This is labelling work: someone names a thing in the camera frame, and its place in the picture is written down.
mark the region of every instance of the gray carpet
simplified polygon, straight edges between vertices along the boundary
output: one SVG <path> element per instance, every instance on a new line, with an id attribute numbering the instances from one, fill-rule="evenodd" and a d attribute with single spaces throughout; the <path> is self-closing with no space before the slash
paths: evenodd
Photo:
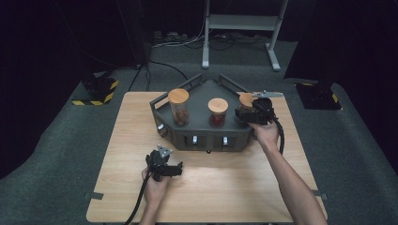
<path id="1" fill-rule="evenodd" d="M 280 72 L 272 70 L 264 43 L 211 49 L 209 69 L 201 68 L 202 49 L 154 48 L 150 58 L 180 69 L 189 78 L 198 73 L 217 78 L 221 73 L 252 91 L 283 92 L 315 181 L 329 197 L 324 201 L 329 224 L 398 224 L 398 178 L 344 89 L 332 86 L 343 110 L 310 111 L 303 109 L 294 86 L 306 81 L 283 79 L 296 44 L 277 42 Z M 211 45 L 228 46 L 216 41 Z M 121 100 L 136 73 L 130 68 L 114 71 L 112 77 L 119 85 L 107 105 L 65 102 L 32 157 L 0 180 L 0 224 L 90 224 L 85 218 L 88 196 L 94 190 Z M 168 91 L 185 81 L 175 69 L 149 63 L 131 91 L 145 91 L 149 75 L 149 91 Z"/>

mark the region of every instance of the wooden table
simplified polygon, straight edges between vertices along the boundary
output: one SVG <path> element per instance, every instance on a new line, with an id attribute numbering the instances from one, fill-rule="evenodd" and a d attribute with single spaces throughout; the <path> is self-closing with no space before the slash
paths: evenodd
<path id="1" fill-rule="evenodd" d="M 115 128 L 87 211 L 90 222 L 124 222 L 130 216 L 143 183 L 145 156 L 157 144 L 173 149 L 169 165 L 183 161 L 183 173 L 173 177 L 158 222 L 292 222 L 278 183 L 259 143 L 242 152 L 179 151 L 157 132 L 149 102 L 163 93 L 130 92 L 122 101 Z M 317 190 L 299 135 L 284 97 L 272 98 L 285 133 L 283 155 L 312 190 Z M 321 198 L 317 197 L 326 215 Z M 140 220 L 143 198 L 133 221 Z"/>

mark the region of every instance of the person's fingers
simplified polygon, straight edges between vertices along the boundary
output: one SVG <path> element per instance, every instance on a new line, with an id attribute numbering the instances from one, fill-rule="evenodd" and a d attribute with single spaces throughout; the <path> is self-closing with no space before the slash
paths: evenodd
<path id="1" fill-rule="evenodd" d="M 141 175 L 143 176 L 143 180 L 146 178 L 146 175 L 148 174 L 148 168 L 146 167 L 142 172 Z"/>
<path id="2" fill-rule="evenodd" d="M 252 124 L 252 123 L 248 123 L 248 124 L 249 124 L 249 126 L 252 127 L 252 128 L 257 128 L 257 127 L 258 127 L 258 124 Z"/>
<path id="3" fill-rule="evenodd" d="M 169 183 L 169 180 L 171 178 L 172 178 L 171 176 L 163 176 L 163 178 L 161 179 L 161 184 L 167 186 L 167 183 Z"/>

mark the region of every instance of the forearm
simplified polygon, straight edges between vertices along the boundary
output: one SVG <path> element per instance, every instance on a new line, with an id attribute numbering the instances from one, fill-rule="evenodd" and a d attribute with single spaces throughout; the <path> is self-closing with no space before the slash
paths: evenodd
<path id="1" fill-rule="evenodd" d="M 278 180 L 284 203 L 297 224 L 326 224 L 325 216 L 310 188 L 279 153 L 268 145 L 266 155 Z"/>
<path id="2" fill-rule="evenodd" d="M 140 225 L 154 225 L 159 205 L 157 203 L 147 204 L 141 218 Z"/>

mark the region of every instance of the dark background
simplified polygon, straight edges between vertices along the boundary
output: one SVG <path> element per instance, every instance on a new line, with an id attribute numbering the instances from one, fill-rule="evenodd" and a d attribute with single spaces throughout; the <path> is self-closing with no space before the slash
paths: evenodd
<path id="1" fill-rule="evenodd" d="M 137 17 L 144 32 L 194 37 L 202 27 L 204 3 L 143 1 Z M 279 6 L 277 0 L 218 0 L 211 11 L 277 15 Z M 116 1 L 2 1 L 0 10 L 4 177 L 33 153 L 84 76 L 134 68 L 141 55 L 131 47 Z M 290 0 L 279 35 L 279 40 L 300 40 L 285 78 L 340 84 L 396 171 L 397 10 L 394 0 Z M 325 78 L 330 65 L 339 72 Z"/>

